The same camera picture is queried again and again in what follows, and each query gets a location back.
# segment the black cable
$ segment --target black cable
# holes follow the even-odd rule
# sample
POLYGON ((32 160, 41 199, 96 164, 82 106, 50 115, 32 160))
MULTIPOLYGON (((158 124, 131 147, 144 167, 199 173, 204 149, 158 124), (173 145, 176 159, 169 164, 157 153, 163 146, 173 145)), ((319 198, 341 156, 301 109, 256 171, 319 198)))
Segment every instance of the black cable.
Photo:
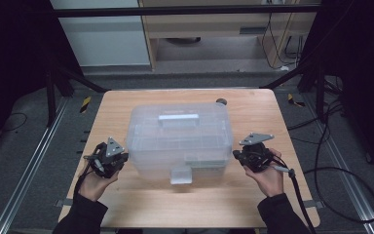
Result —
POLYGON ((304 140, 304 139, 300 139, 300 138, 296 138, 296 137, 291 137, 291 139, 299 140, 299 141, 302 141, 302 142, 305 142, 305 143, 310 143, 310 144, 318 144, 318 142, 312 142, 312 141, 308 141, 308 140, 304 140))
POLYGON ((11 129, 3 129, 2 132, 9 132, 9 131, 13 131, 13 130, 16 130, 20 127, 22 127, 25 123, 26 123, 26 120, 28 119, 28 116, 24 113, 20 113, 20 112, 16 112, 16 113, 12 113, 11 116, 13 115, 23 115, 24 119, 23 119, 23 122, 20 123, 18 126, 14 127, 14 128, 11 128, 11 129))
MULTIPOLYGON (((342 214, 338 211, 336 211, 334 208, 332 208, 331 206, 329 206, 329 204, 324 200, 323 196, 321 195, 320 193, 320 190, 318 188, 318 171, 320 170, 320 167, 318 166, 318 155, 319 155, 319 152, 320 152, 320 147, 321 147, 321 143, 323 142, 323 138, 325 136, 325 133, 326 133, 326 130, 328 129, 328 116, 325 118, 325 122, 324 122, 324 130, 323 130, 323 134, 321 135, 320 137, 320 140, 319 140, 319 144, 318 144, 318 148, 317 148, 317 152, 316 152, 316 157, 315 157, 315 166, 314 168, 312 169, 312 171, 314 172, 314 181, 315 181, 315 188, 317 190, 317 193, 318 193, 318 196, 320 198, 320 200, 323 202, 323 204, 329 208, 329 210, 331 210, 332 212, 334 212, 335 214, 347 219, 347 220, 350 220, 352 222, 356 222, 356 223, 361 223, 361 224, 364 224, 364 223, 370 223, 370 222, 374 222, 374 217, 371 218, 371 219, 368 219, 368 220, 361 220, 361 219, 356 219, 356 218, 352 218, 352 217, 349 217, 345 214, 342 214)), ((337 169, 337 170, 340 170, 340 171, 343 171, 345 173, 349 172, 347 170, 344 170, 344 169, 337 169)), ((374 193, 372 191, 372 189, 360 178, 359 179, 362 183, 365 184, 366 188, 370 191, 370 193, 372 194, 372 196, 374 197, 374 193)))
POLYGON ((321 46, 321 44, 324 43, 324 41, 329 37, 329 35, 336 29, 336 27, 341 23, 341 21, 345 18, 345 16, 348 14, 348 11, 351 9, 352 5, 354 4, 355 0, 351 0, 351 3, 349 4, 346 11, 343 13, 343 15, 333 24, 333 26, 327 31, 327 33, 321 37, 321 40, 318 42, 318 44, 306 55, 303 59, 299 61, 305 62, 306 60, 311 59, 310 56, 316 53, 316 50, 321 46))
POLYGON ((74 195, 72 197, 73 200, 75 200, 76 198, 76 195, 78 194, 78 191, 80 190, 81 188, 81 185, 85 179, 85 177, 92 173, 93 171, 89 172, 88 173, 88 169, 90 168, 90 162, 88 162, 87 166, 85 167, 84 169, 84 172, 78 177, 78 180, 77 180, 77 183, 75 184, 75 187, 74 187, 74 195))
POLYGON ((314 228, 314 225, 311 222, 311 219, 309 218, 308 212, 306 211, 305 204, 303 204, 302 195, 300 194, 300 188, 299 184, 297 183, 296 174, 294 173, 294 170, 291 169, 289 172, 289 177, 293 183, 294 191, 296 192, 297 201, 299 203, 299 206, 302 210, 302 214, 306 219, 306 222, 308 223, 309 229, 311 230, 312 234, 316 233, 316 230, 314 228))
MULTIPOLYGON (((279 59, 279 60, 280 60, 284 65, 291 65, 291 64, 293 64, 294 62, 286 62, 286 61, 283 61, 283 60, 281 59, 281 56, 279 55, 279 49, 278 49, 278 46, 277 46, 277 44, 276 44, 276 40, 275 40, 275 37, 273 36, 273 31, 272 31, 272 13, 269 14, 269 20, 268 20, 268 23, 267 23, 267 25, 266 25, 266 29, 265 29, 265 31, 264 31, 264 33, 263 33, 263 37, 262 37, 262 48, 263 48, 263 52, 264 52, 266 58, 268 57, 268 55, 267 55, 266 50, 265 50, 265 48, 264 48, 264 39, 265 39, 265 37, 266 37, 266 33, 267 33, 268 30, 270 30, 270 34, 271 34, 271 36, 272 36, 272 41, 273 41, 273 44, 274 44, 274 46, 275 46, 275 50, 276 50, 276 56, 278 57, 278 59, 279 59)), ((280 67, 273 67, 273 66, 270 64, 270 62, 269 62, 268 59, 267 59, 267 63, 268 63, 269 66, 270 66, 271 68, 273 68, 273 69, 278 69, 278 68, 280 68, 280 67)))
MULTIPOLYGON (((336 109, 336 107, 339 107, 339 106, 342 106, 342 104, 338 104, 338 105, 332 107, 331 109, 328 110, 328 113, 324 113, 324 114, 330 116, 330 115, 332 115, 332 114, 338 112, 338 111, 341 110, 341 109, 336 109)), ((288 130, 288 131, 292 131, 292 130, 295 130, 295 129, 302 128, 302 127, 304 127, 304 126, 307 126, 307 125, 309 125, 309 124, 314 123, 314 122, 315 122, 316 120, 318 120, 318 119, 319 119, 319 117, 316 117, 316 118, 313 118, 313 119, 307 120, 307 121, 305 121, 305 122, 302 122, 302 123, 296 124, 296 125, 294 125, 294 126, 287 127, 287 130, 288 130)))
MULTIPOLYGON (((278 156, 276 156, 276 155, 274 155, 274 158, 273 158, 272 161, 274 161, 275 163, 277 163, 281 167, 289 169, 289 167, 285 164, 285 162, 283 161, 283 159, 280 158, 280 157, 278 157, 278 156)), ((294 191, 296 193, 297 202, 299 203, 300 210, 302 211, 303 217, 306 219, 306 222, 308 223, 308 226, 309 226, 309 229, 311 230, 311 233, 312 234, 316 234, 316 230, 315 230, 315 228, 314 228, 314 226, 312 224, 311 219, 309 218, 308 212, 306 211, 306 207, 303 204, 303 198, 302 198, 302 195, 300 193, 299 184, 297 182, 296 174, 295 174, 294 170, 293 169, 289 169, 288 175, 289 175, 289 177, 290 177, 290 179, 291 179, 291 181, 293 183, 294 191)))
MULTIPOLYGON (((315 168, 315 169, 310 169, 310 170, 307 170, 305 172, 303 172, 303 174, 309 174, 309 173, 312 173, 314 170, 316 171, 326 171, 326 170, 329 170, 329 171, 332 171, 332 170, 335 170, 335 171, 341 171, 343 173, 347 173, 351 176, 354 176, 357 180, 359 180, 362 185, 364 187, 366 187, 366 189, 369 191, 369 193, 372 195, 373 199, 374 199, 374 192, 372 190, 372 188, 362 179, 360 178, 358 175, 348 171, 348 170, 345 170, 345 169, 341 169, 341 168, 336 168, 336 167, 319 167, 319 168, 315 168)), ((334 208, 332 208, 322 197, 320 197, 321 201, 323 202, 323 204, 329 209, 331 210, 332 212, 334 212, 335 214, 347 219, 347 220, 350 220, 350 221, 353 221, 353 222, 357 222, 357 223, 360 223, 360 224, 364 224, 364 223, 370 223, 370 222, 374 222, 374 217, 371 218, 371 219, 368 219, 368 220, 361 220, 361 219, 356 219, 356 218, 352 218, 352 217, 349 217, 345 214, 342 214, 338 211, 336 211, 334 208)))

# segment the wooden table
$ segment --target wooden table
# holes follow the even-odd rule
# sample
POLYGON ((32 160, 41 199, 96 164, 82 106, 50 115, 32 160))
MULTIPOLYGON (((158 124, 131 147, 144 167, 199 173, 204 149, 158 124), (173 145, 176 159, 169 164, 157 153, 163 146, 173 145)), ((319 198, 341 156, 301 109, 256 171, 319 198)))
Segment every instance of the wooden table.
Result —
MULTIPOLYGON (((106 142, 108 137, 113 137, 126 147, 131 111, 137 105, 214 102, 218 98, 225 98, 228 102, 234 136, 233 149, 242 149, 239 141, 250 132, 274 135, 275 138, 265 141, 265 145, 282 153, 284 162, 296 172, 303 200, 312 200, 276 97, 271 90, 107 92, 94 120, 83 155, 90 155, 96 145, 106 142)), ((78 173, 83 167, 82 159, 71 182, 68 198, 72 198, 78 173)), ((284 190, 294 211, 304 220, 288 176, 284 177, 284 190)), ((171 185, 169 180, 142 179, 128 161, 120 172, 118 181, 106 189, 99 201, 109 208, 102 227, 244 228, 265 227, 256 208, 264 198, 265 195, 256 182, 245 175, 243 167, 232 155, 224 176, 195 179, 192 184, 182 185, 171 185)), ((63 207, 59 220, 68 213, 69 208, 63 207)), ((318 226, 316 208, 307 210, 313 225, 318 226)))

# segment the small black object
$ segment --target small black object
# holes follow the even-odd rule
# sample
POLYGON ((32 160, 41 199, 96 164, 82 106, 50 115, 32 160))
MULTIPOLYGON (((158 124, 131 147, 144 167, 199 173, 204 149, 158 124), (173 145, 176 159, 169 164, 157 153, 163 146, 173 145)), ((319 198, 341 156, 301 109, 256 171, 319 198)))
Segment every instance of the small black object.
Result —
POLYGON ((129 160, 129 154, 119 152, 107 156, 107 144, 103 142, 96 146, 91 156, 84 156, 84 158, 89 160, 91 168, 97 175, 110 178, 124 167, 124 163, 129 160))
POLYGON ((247 166, 254 173, 260 173, 267 169, 274 157, 262 142, 245 145, 242 151, 234 150, 233 155, 242 166, 247 166))
POLYGON ((224 105, 227 105, 227 100, 225 98, 219 98, 215 102, 219 102, 219 103, 222 103, 224 105))

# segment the cable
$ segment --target cable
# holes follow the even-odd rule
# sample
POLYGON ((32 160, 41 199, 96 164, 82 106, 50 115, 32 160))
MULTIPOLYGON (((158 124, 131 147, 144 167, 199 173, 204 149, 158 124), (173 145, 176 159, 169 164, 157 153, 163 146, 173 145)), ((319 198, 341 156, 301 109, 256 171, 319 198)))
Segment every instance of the cable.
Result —
POLYGON ((341 21, 348 14, 348 11, 351 9, 352 5, 354 4, 354 1, 355 0, 351 0, 350 5, 346 9, 346 11, 343 13, 343 15, 335 22, 335 24, 333 24, 333 26, 327 31, 327 33, 323 37, 321 37, 321 40, 318 42, 318 44, 303 59, 301 59, 299 63, 304 62, 308 59, 311 59, 310 56, 315 53, 315 51, 321 46, 321 44, 323 44, 323 42, 327 39, 327 37, 329 37, 329 35, 336 29, 339 23, 341 23, 341 21))
MULTIPOLYGON (((352 172, 349 172, 348 170, 345 170, 345 169, 341 169, 341 168, 336 168, 336 167, 319 167, 319 168, 315 168, 315 169, 310 169, 310 170, 307 170, 305 172, 303 172, 303 174, 309 174, 309 173, 312 173, 314 170, 316 171, 326 171, 326 170, 329 170, 329 171, 332 171, 332 170, 335 170, 335 171, 341 171, 343 173, 347 173, 351 176, 354 176, 356 179, 358 179, 362 185, 364 187, 366 187, 366 189, 369 191, 369 193, 372 195, 373 199, 374 199, 374 192, 372 190, 372 188, 362 179, 360 178, 358 175, 352 173, 352 172)), ((318 194, 321 201, 323 202, 323 204, 329 209, 331 210, 332 212, 334 212, 335 214, 347 219, 347 220, 350 220, 350 221, 353 221, 353 222, 357 222, 357 223, 360 223, 360 224, 364 224, 364 223, 369 223, 369 222, 374 222, 374 217, 371 218, 371 219, 368 219, 368 220, 361 220, 361 219, 355 219, 355 218, 352 218, 352 217, 349 217, 347 215, 344 215, 338 211, 336 211, 334 208, 332 208, 322 197, 321 197, 321 193, 319 193, 319 190, 317 189, 318 191, 318 194)))
MULTIPOLYGON (((329 113, 330 109, 331 108, 330 108, 330 105, 329 105, 328 106, 328 111, 326 111, 326 113, 329 113)), ((366 186, 366 188, 370 191, 370 193, 374 197, 374 193, 373 193, 372 189, 359 176, 357 176, 357 175, 355 175, 355 174, 353 174, 353 173, 351 173, 351 172, 349 172, 347 170, 340 169, 340 168, 335 168, 335 167, 324 167, 324 168, 320 168, 320 167, 318 167, 318 155, 319 155, 320 147, 321 147, 321 144, 323 143, 323 138, 325 136, 325 133, 326 133, 327 129, 328 129, 328 116, 325 118, 323 134, 320 137, 319 144, 318 144, 318 147, 317 147, 316 158, 315 158, 315 166, 314 166, 314 168, 312 170, 308 170, 308 171, 304 172, 304 174, 310 173, 310 172, 314 172, 315 188, 317 190, 318 196, 319 196, 320 200, 323 202, 323 204, 327 208, 329 208, 329 210, 331 210, 335 214, 337 214, 337 215, 339 215, 339 216, 341 216, 341 217, 343 217, 343 218, 345 218, 347 220, 350 220, 352 222, 361 223, 361 224, 374 222, 374 217, 371 218, 371 219, 368 219, 368 220, 361 220, 361 219, 356 219, 356 218, 353 218, 353 217, 349 217, 349 216, 347 216, 345 214, 342 214, 342 213, 336 211, 334 208, 332 208, 331 206, 329 206, 329 204, 324 200, 323 196, 321 195, 320 190, 318 188, 318 171, 319 170, 339 170, 339 171, 343 171, 345 173, 348 173, 348 174, 350 174, 352 176, 357 177, 366 186)))
MULTIPOLYGON (((332 114, 338 112, 339 110, 342 110, 342 108, 341 108, 341 109, 336 109, 336 107, 339 107, 339 106, 342 106, 342 104, 338 104, 338 105, 332 107, 331 109, 328 110, 328 111, 329 111, 328 113, 324 113, 324 114, 325 114, 325 115, 328 115, 328 116, 331 116, 332 114)), ((288 131, 292 131, 292 130, 295 130, 295 129, 302 128, 302 127, 304 127, 304 126, 307 126, 307 125, 309 125, 309 124, 314 123, 314 122, 315 122, 316 120, 318 120, 318 119, 319 119, 319 117, 316 117, 316 118, 313 118, 313 119, 311 119, 311 120, 307 120, 307 121, 305 121, 305 122, 302 122, 302 123, 296 124, 296 125, 294 125, 294 126, 287 127, 287 130, 288 130, 288 131)))
MULTIPOLYGON (((278 46, 277 46, 277 44, 276 44, 275 37, 273 36, 273 31, 272 31, 272 24, 271 24, 271 22, 272 22, 272 13, 269 14, 269 20, 268 20, 268 23, 267 23, 267 25, 266 25, 266 29, 265 29, 265 31, 264 31, 264 33, 263 33, 263 37, 262 37, 262 48, 263 48, 263 52, 264 52, 266 58, 267 58, 268 56, 267 56, 266 50, 265 50, 265 48, 264 48, 264 39, 265 39, 265 37, 266 37, 266 33, 267 33, 267 31, 270 29, 270 34, 271 34, 271 36, 272 36, 273 44, 275 45, 276 56, 278 57, 278 59, 279 59, 279 60, 280 60, 284 65, 291 65, 291 64, 294 64, 294 62, 286 62, 286 61, 283 61, 283 60, 281 59, 281 56, 279 55, 279 49, 278 49, 278 46)), ((268 59, 267 59, 267 63, 268 63, 269 66, 270 66, 271 68, 273 68, 273 69, 278 69, 278 68, 280 68, 280 67, 273 67, 273 66, 270 64, 270 62, 269 62, 268 59)))
POLYGON ((3 129, 2 132, 9 132, 9 131, 16 130, 16 129, 22 127, 26 123, 26 120, 28 119, 28 116, 26 114, 24 114, 24 113, 16 112, 16 113, 12 113, 11 114, 11 116, 13 116, 13 115, 23 115, 23 117, 24 117, 23 122, 21 124, 19 124, 18 126, 14 127, 14 128, 3 129))
POLYGON ((293 183, 293 187, 294 187, 294 191, 296 193, 296 198, 297 198, 297 202, 299 203, 299 206, 300 206, 300 210, 302 211, 302 214, 303 214, 303 217, 306 219, 306 222, 308 223, 308 226, 309 226, 309 229, 311 230, 311 233, 312 234, 316 234, 316 230, 312 224, 312 221, 311 219, 309 218, 309 215, 308 215, 308 212, 306 211, 306 207, 305 205, 303 204, 303 199, 302 199, 302 195, 300 193, 300 188, 299 188, 299 184, 297 182, 297 179, 296 179, 296 173, 294 172, 293 169, 290 169, 286 164, 285 162, 283 161, 282 158, 274 155, 272 161, 274 161, 275 163, 277 163, 278 165, 280 165, 281 167, 285 168, 285 169, 288 169, 288 175, 293 183))

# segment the wire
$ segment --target wire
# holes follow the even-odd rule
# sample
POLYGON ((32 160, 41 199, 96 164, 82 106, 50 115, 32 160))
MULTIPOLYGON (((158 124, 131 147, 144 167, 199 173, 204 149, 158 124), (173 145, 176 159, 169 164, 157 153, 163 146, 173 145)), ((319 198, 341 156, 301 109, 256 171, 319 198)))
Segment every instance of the wire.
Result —
MULTIPOLYGON (((330 105, 328 106, 328 110, 326 111, 326 113, 330 113, 330 105)), ((328 116, 325 118, 325 122, 324 122, 324 130, 323 130, 323 134, 321 135, 320 137, 320 140, 319 140, 319 144, 318 144, 318 147, 317 147, 317 152, 316 152, 316 157, 315 157, 315 166, 312 170, 308 170, 306 172, 304 172, 304 174, 306 173, 310 173, 310 172, 314 172, 314 181, 315 181, 315 188, 317 190, 317 193, 318 193, 318 196, 320 198, 320 200, 323 202, 323 204, 329 208, 329 210, 331 210, 332 212, 334 212, 335 214, 347 219, 347 220, 350 220, 352 222, 356 222, 356 223, 361 223, 361 224, 364 224, 364 223, 370 223, 370 222, 374 222, 374 217, 371 218, 371 219, 368 219, 368 220, 361 220, 361 219, 356 219, 356 218, 353 218, 353 217, 349 217, 345 214, 342 214, 338 211, 336 211, 334 208, 332 208, 323 198, 319 188, 318 188, 318 171, 319 170, 339 170, 339 171, 343 171, 345 173, 348 173, 352 176, 355 176, 357 177, 365 186, 366 188, 370 191, 371 195, 374 197, 374 193, 372 191, 372 189, 369 187, 369 185, 367 185, 359 176, 347 171, 347 170, 344 170, 344 169, 341 169, 341 168, 335 168, 335 167, 325 167, 325 168, 320 168, 318 166, 318 155, 319 155, 319 152, 320 152, 320 147, 321 147, 321 144, 323 143, 323 139, 324 139, 324 136, 325 136, 325 133, 328 129, 328 116)))
MULTIPOLYGON (((332 114, 338 112, 339 110, 342 110, 342 108, 341 108, 341 109, 336 109, 336 108, 339 107, 339 106, 342 106, 342 104, 338 104, 338 105, 336 105, 336 106, 330 108, 330 109, 328 110, 327 113, 324 113, 324 115, 331 116, 332 114)), ((316 117, 316 118, 313 118, 313 119, 311 119, 311 120, 307 120, 307 121, 305 121, 305 122, 302 122, 302 123, 296 124, 296 125, 294 125, 294 126, 287 127, 287 130, 288 130, 288 131, 292 131, 292 130, 295 130, 295 129, 302 128, 302 127, 304 127, 304 126, 307 126, 307 125, 309 125, 309 124, 314 123, 314 122, 315 122, 316 120, 318 120, 318 119, 320 119, 320 118, 319 118, 319 117, 316 117)))
POLYGON ((291 137, 291 139, 299 140, 299 141, 302 141, 302 142, 305 142, 305 143, 310 143, 310 144, 318 144, 318 142, 312 142, 312 141, 308 141, 308 140, 304 140, 304 139, 300 139, 300 138, 296 138, 296 137, 291 137))
MULTIPOLYGON (((345 170, 345 169, 341 169, 341 168, 336 168, 336 167, 319 167, 319 168, 315 168, 315 169, 310 169, 310 170, 307 170, 305 172, 303 172, 303 174, 309 174, 309 173, 312 173, 314 171, 341 171, 343 173, 346 173, 346 174, 349 174, 351 176, 354 176, 357 180, 359 180, 362 185, 364 187, 366 187, 366 189, 369 191, 369 193, 372 195, 373 199, 374 199, 374 192, 372 190, 372 188, 362 179, 360 178, 358 175, 348 171, 348 170, 345 170)), ((368 220, 361 220, 361 219, 356 219, 356 218, 352 218, 352 217, 349 217, 345 214, 342 214, 338 211, 336 211, 334 208, 332 208, 322 197, 320 197, 321 201, 323 202, 323 204, 329 209, 331 210, 332 212, 334 212, 335 214, 347 219, 347 220, 350 220, 350 221, 353 221, 353 222, 357 222, 357 223, 361 223, 361 224, 364 224, 364 223, 369 223, 369 222, 374 222, 374 217, 371 218, 371 219, 368 219, 368 220)))
POLYGON ((327 33, 321 37, 321 40, 318 42, 318 44, 299 62, 304 62, 306 60, 311 59, 310 56, 313 55, 316 50, 324 43, 324 41, 329 37, 329 35, 336 29, 336 27, 341 23, 341 21, 345 18, 345 16, 348 14, 348 11, 351 9, 352 5, 354 4, 355 0, 351 0, 350 5, 346 9, 346 11, 343 13, 343 15, 333 24, 333 26, 327 31, 327 33))
POLYGON ((24 119, 23 119, 23 122, 20 123, 18 126, 14 127, 14 128, 11 128, 11 129, 3 129, 2 132, 9 132, 9 131, 13 131, 13 130, 16 130, 20 127, 22 127, 25 123, 26 123, 26 120, 28 119, 28 116, 24 113, 20 113, 20 112, 16 112, 16 113, 12 113, 11 116, 13 115, 23 115, 24 119))
MULTIPOLYGON (((263 37, 262 37, 262 48, 263 48, 263 52, 264 52, 266 58, 267 58, 268 56, 267 56, 266 50, 265 50, 265 48, 264 48, 264 40, 265 40, 266 33, 267 33, 268 30, 270 30, 270 34, 271 34, 271 36, 272 36, 272 41, 273 41, 273 44, 274 44, 274 46, 275 46, 275 50, 276 50, 276 56, 278 57, 278 59, 279 59, 279 60, 280 60, 284 65, 291 65, 291 64, 294 64, 294 62, 283 61, 283 60, 281 59, 281 56, 279 55, 279 49, 278 49, 278 46, 277 46, 277 44, 276 44, 276 40, 275 40, 275 37, 273 36, 273 31, 272 31, 272 13, 269 14, 269 20, 268 20, 268 23, 267 23, 267 25, 266 25, 266 29, 265 29, 265 31, 264 31, 264 33, 263 33, 263 37)), ((273 67, 273 66, 270 64, 270 62, 269 62, 268 59, 267 59, 267 63, 268 63, 269 66, 270 66, 271 68, 273 68, 273 69, 278 69, 278 68, 280 68, 280 67, 273 67)))

